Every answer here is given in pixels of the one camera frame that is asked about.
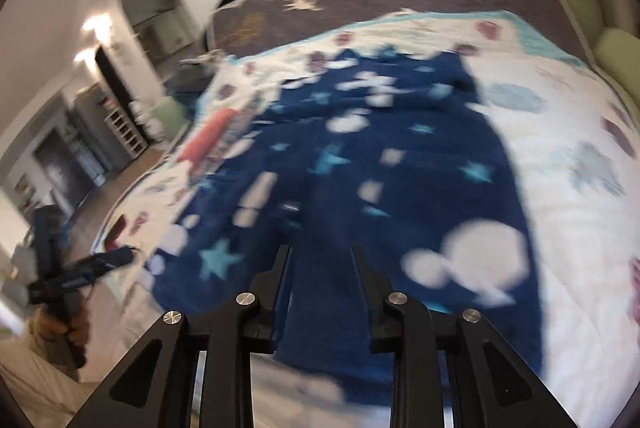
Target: wall light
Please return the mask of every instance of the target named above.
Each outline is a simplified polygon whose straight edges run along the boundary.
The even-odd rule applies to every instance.
[[[108,14],[100,14],[93,16],[84,22],[82,30],[92,30],[95,32],[95,38],[104,45],[111,44],[111,27],[113,23]]]
[[[74,62],[84,62],[87,69],[94,77],[98,75],[98,64],[95,62],[95,50],[92,48],[86,48],[76,54]]]
[[[95,59],[95,50],[92,48],[86,48],[84,50],[81,50],[80,52],[78,52],[78,54],[76,54],[76,57],[74,58],[75,62],[80,62],[80,61],[84,61],[84,62],[89,62],[92,59]]]

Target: light blue star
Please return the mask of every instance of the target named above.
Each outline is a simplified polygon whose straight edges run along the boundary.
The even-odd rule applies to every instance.
[[[466,163],[466,166],[460,167],[466,178],[475,184],[480,183],[490,183],[491,180],[491,171],[492,169],[489,166],[485,166],[480,163],[473,163],[471,161]]]
[[[378,209],[370,205],[366,205],[365,207],[363,207],[362,212],[366,213],[367,215],[371,215],[372,217],[390,217],[390,215],[385,211],[382,211],[382,209]]]
[[[429,89],[429,96],[434,99],[444,99],[451,92],[453,92],[453,87],[450,84],[437,82]]]
[[[305,117],[304,119],[299,119],[298,123],[300,124],[309,124],[313,121],[321,121],[322,117]]]
[[[316,102],[318,104],[329,104],[329,96],[331,92],[312,92],[311,96],[305,101]]]
[[[416,133],[433,133],[433,127],[426,124],[414,124],[409,130]]]
[[[285,223],[293,229],[299,229],[300,231],[302,231],[302,226],[299,223],[294,222],[293,220],[287,220]]]
[[[349,164],[351,162],[349,159],[338,157],[341,149],[338,145],[329,144],[320,152],[316,167],[309,171],[315,175],[330,175],[334,171],[334,166]]]
[[[229,239],[221,238],[213,248],[200,251],[200,258],[202,258],[201,280],[209,279],[211,274],[215,274],[221,280],[226,280],[229,266],[240,262],[244,256],[229,254]]]
[[[377,51],[378,58],[382,61],[393,61],[398,55],[398,51],[393,45],[385,45]]]
[[[447,309],[444,305],[440,305],[439,303],[424,302],[424,304],[427,306],[427,308],[431,309],[432,311],[438,311],[439,313],[445,313],[445,314],[451,313],[449,309]]]

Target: hand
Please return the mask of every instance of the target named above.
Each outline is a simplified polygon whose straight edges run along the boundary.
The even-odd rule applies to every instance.
[[[47,341],[53,341],[56,336],[68,333],[71,343],[84,347],[89,342],[89,314],[84,305],[85,300],[82,298],[80,312],[71,319],[70,326],[48,315],[45,307],[39,307],[33,316],[33,329],[37,335]]]

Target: bed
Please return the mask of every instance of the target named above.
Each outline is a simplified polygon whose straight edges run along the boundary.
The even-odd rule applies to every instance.
[[[106,220],[96,249],[124,216],[116,241],[141,251],[110,280],[131,343],[245,290],[286,241],[297,280],[276,360],[254,365],[256,422],[382,426],[357,242],[430,308],[481,310],[581,427],[611,426],[640,378],[640,136],[558,0],[238,0],[212,29],[228,57],[184,142],[221,108],[255,118],[204,176],[169,154]]]

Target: green pillow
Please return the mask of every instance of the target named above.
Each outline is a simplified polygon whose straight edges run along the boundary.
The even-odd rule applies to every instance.
[[[593,47],[604,30],[602,8],[598,0],[566,0],[571,12],[587,38],[589,46]]]
[[[640,40],[621,29],[606,29],[593,49],[598,64],[618,81],[640,108]]]
[[[164,134],[169,141],[174,140],[182,128],[189,122],[182,106],[173,97],[165,96],[151,110],[151,115],[162,123]]]

